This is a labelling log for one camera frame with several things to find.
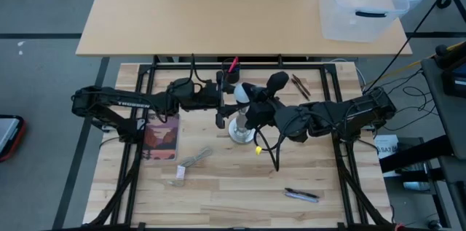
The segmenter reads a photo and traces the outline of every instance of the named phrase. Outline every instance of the silver base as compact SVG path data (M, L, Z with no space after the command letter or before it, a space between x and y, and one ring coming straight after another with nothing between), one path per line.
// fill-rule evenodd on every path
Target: silver base
M237 144L249 144L253 140L255 131L255 129L252 129L247 130L245 133L239 132L236 125L236 118L234 118L228 126L230 138Z

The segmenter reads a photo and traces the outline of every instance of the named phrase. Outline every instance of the red case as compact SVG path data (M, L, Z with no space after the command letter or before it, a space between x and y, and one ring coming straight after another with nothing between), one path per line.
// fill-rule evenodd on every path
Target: red case
M13 155L25 132L25 122L22 117L17 115L0 115L0 119L4 118L17 119L19 123L17 124L17 130L15 134L10 138L10 140L8 140L7 144L5 144L5 147L0 152L0 163L4 162Z

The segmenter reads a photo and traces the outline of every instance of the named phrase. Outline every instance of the wooden table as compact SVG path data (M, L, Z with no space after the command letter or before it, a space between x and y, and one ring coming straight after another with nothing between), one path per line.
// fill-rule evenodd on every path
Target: wooden table
M343 99L360 96L361 91L353 63L337 63ZM122 64L116 89L134 91L138 64ZM242 70L242 81L265 85L273 70ZM311 92L311 101L323 101L318 70L287 71L300 77ZM176 78L188 71L156 71L153 92L165 90ZM201 78L215 78L214 70L199 70ZM285 105L306 100L289 82L277 96ZM226 103L234 103L232 95ZM115 107L120 115L129 117L130 110ZM143 160L138 180L133 225L145 222L150 227L336 227L344 222L335 155L330 136L309 138L303 144L288 139L282 144L280 171L275 172L269 154L255 155L255 145L240 146L229 138L228 126L215 126L215 110L180 111L181 125L176 161ZM272 143L277 140L276 128L264 128ZM116 136L107 133L103 140ZM363 140L373 142L371 134ZM173 187L167 181L175 178L176 166L210 146L213 154L186 170L184 187ZM95 169L84 222L95 218L113 195L122 159L123 144L117 140L102 146ZM363 191L386 219L392 216L384 179L376 151L355 143L355 157ZM309 190L321 196L319 203L308 203L283 195L283 188ZM355 199L353 214L358 221ZM126 209L123 198L120 222Z
M318 0L95 0L76 54L371 57L405 40L399 20L373 43L324 39Z

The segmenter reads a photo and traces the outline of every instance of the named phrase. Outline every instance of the black metal frame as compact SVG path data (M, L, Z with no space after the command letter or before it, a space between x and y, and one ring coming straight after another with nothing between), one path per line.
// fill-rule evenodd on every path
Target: black metal frame
M154 84L154 78L155 78L155 71L157 69L159 70L177 70L177 69L186 69L189 70L191 66L189 64L186 65L177 65L177 64L157 64L158 63L158 58L157 56L154 56L154 60L152 65L141 65L139 70L138 70L138 79L136 82L136 92L140 92L142 88L142 82L143 82L143 76L145 74L149 75L149 81L147 84L146 88L146 93L151 93L153 84ZM213 70L213 69L220 69L221 65L220 63L218 64L197 64L196 68L197 70ZM339 80L338 80L338 75L336 72L336 67L334 63L328 63L328 64L322 64L322 63L302 63L302 64L283 64L283 60L281 55L278 55L277 57L277 63L273 64L247 64L244 63L242 64L243 69L309 69L309 70L318 70L320 71L320 78L322 80L322 86L323 86L323 93L324 93L324 98L326 101L331 100L331 95L330 95L330 88L328 86L328 79L327 79L327 73L331 75L332 79L332 84L333 84L333 89L335 91L336 95L336 100L338 102L342 101L342 96L341 96L341 90L339 86ZM131 117L136 118L136 113L137 113L137 108L133 108L131 112ZM143 112L143 117L147 118L148 111L144 110ZM340 182L340 187L341 187L341 197L343 201L343 206L344 206L344 211L345 211L345 217L347 220L348 224L348 230L385 230L387 228L392 229L394 226L387 225L388 222L386 221L381 221L380 219L375 219L374 221L378 224L379 226L374 226L374 225L368 225L368 219L366 215L366 210L365 207L368 211L374 212L375 208L370 204L370 201L367 199L367 197L363 194L363 192L360 190L360 182L359 182L359 177L358 177L358 169L356 166L355 162L355 157L352 149L350 146L347 144L347 154L348 154L348 160L349 160L349 169L351 173L346 169L346 165L344 164L344 161L342 159L341 155L341 149L340 149L340 140L339 137L333 133L332 134L332 141L333 141L333 148L335 151L335 159L336 159L336 165L337 169L339 172L339 182ZM133 165L135 165L135 171L132 172L132 175L130 176L130 195L127 200L127 210L125 211L125 220L123 224L118 224L118 218L119 218L119 210L121 207L121 196L125 188L120 190L118 195L116 196L116 199L118 201L114 204L114 207L112 209L112 214L111 214L111 220L110 220L110 225L102 225L103 222L99 221L99 225L85 225L83 227L78 227L76 229L69 229L69 230L162 230L160 228L145 228L145 224L141 223L139 228L131 228L131 218L133 215L133 206L135 202L135 193L136 193L136 187L138 184L138 172L139 172L139 167L141 165L141 157L142 157L142 146L143 143L137 143L136 144L136 153L135 153L135 161L133 162ZM128 161L130 158L130 149L131 145L126 143L125 148L123 150L122 154L122 162L120 166L120 171L119 171L119 179L118 179L118 186L117 189L121 189L120 187L122 185L127 186L128 183L128 177L126 175L127 171L127 165ZM70 170L70 173L68 175L68 180L72 176L72 172ZM358 203L358 211L360 214L360 220L361 224L355 224L355 220L353 219L352 216L352 209L351 209L351 202L350 202L350 194L348 192L348 187L347 185L350 185L353 191L356 194L357 198L357 203ZM57 218L58 216L66 217L66 211L68 208L63 208L60 207L57 212ZM58 221L55 219L55 223L53 226L54 229L59 230L60 228L63 228L63 221ZM200 229L170 229L170 230L200 230ZM203 230L209 230L209 231L218 231L218 230L231 230L231 229L203 229ZM300 230L300 229L283 229L283 228L272 228L272 229L260 229L260 230ZM337 228L306 228L303 230L346 230L346 227L344 226L343 223L338 223Z

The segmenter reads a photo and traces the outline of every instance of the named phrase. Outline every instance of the white cable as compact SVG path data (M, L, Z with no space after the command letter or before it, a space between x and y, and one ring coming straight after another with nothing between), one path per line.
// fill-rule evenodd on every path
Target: white cable
M331 60L330 62L333 63L333 62L338 62L338 61L344 61L344 62L348 62L348 60L345 60L343 58L337 58L337 59L333 59ZM363 90L365 90L366 88L366 78L364 78L363 76L363 73L356 67L356 71L358 72L359 76L361 77L361 79L363 80Z

